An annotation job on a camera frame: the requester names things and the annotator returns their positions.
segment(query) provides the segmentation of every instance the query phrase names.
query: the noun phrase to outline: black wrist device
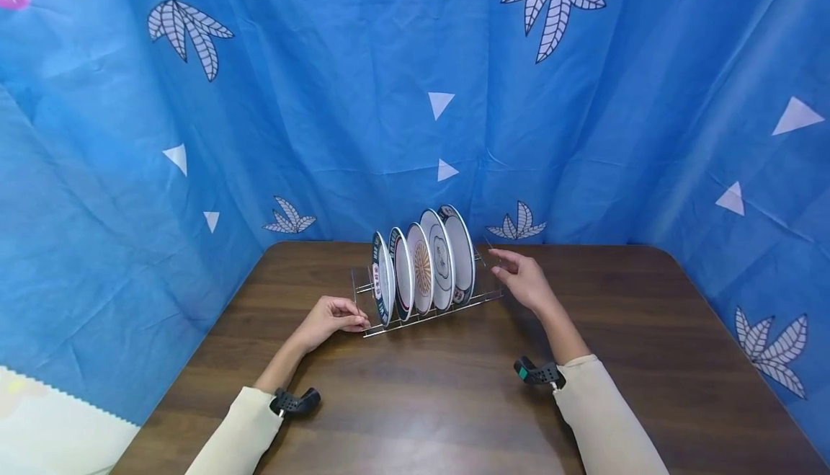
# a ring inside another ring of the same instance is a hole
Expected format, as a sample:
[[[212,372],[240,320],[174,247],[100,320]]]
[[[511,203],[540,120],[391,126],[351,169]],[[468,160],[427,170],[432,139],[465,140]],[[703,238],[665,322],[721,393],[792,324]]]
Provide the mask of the black wrist device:
[[[306,390],[301,398],[297,398],[294,394],[285,392],[283,389],[277,389],[277,393],[274,395],[275,398],[269,408],[280,418],[286,414],[290,416],[310,414],[312,410],[317,408],[321,400],[320,393],[315,389]]]
[[[513,368],[522,381],[528,384],[547,384],[551,383],[553,392],[559,392],[566,386],[566,377],[559,372],[556,362],[551,362],[544,367],[537,367],[527,356],[522,356],[515,361]]]

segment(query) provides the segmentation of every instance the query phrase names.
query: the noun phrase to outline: right hand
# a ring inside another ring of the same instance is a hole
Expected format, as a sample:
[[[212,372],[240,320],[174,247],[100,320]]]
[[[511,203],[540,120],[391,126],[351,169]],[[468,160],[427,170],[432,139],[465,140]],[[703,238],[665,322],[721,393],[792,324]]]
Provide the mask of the right hand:
[[[508,250],[491,249],[490,253],[501,259],[500,265],[492,268],[493,274],[507,286],[521,305],[528,307],[536,316],[559,305],[545,278],[545,272],[533,258]]]

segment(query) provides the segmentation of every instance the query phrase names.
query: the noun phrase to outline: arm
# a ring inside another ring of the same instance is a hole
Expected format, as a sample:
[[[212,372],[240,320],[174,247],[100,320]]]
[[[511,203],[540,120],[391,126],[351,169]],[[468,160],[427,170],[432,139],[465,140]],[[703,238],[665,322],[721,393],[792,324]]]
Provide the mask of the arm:
[[[611,376],[582,339],[532,258],[491,250],[493,273],[533,311],[567,383],[553,394],[573,428],[586,475],[667,475],[666,465]]]
[[[353,301],[322,297],[254,386],[241,390],[186,475],[251,475],[282,425],[269,408],[274,392],[288,387],[303,357],[338,329],[360,332],[366,327],[368,317]]]

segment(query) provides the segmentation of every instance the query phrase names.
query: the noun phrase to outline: left hand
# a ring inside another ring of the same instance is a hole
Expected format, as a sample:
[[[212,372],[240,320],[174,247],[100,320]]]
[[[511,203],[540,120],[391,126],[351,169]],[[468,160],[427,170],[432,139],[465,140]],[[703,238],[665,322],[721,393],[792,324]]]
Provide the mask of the left hand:
[[[368,316],[359,310],[354,301],[336,296],[321,296],[290,339],[306,353],[310,353],[336,331],[356,333],[369,326]]]

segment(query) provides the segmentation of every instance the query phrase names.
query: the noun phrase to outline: cream sleeve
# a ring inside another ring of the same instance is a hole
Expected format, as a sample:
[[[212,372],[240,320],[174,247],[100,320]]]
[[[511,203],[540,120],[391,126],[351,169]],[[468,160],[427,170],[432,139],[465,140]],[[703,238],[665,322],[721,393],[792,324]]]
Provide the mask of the cream sleeve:
[[[666,465],[595,355],[559,367],[566,386],[553,392],[573,428],[586,475],[667,475]]]
[[[245,387],[185,475],[251,475],[282,425],[273,395]]]

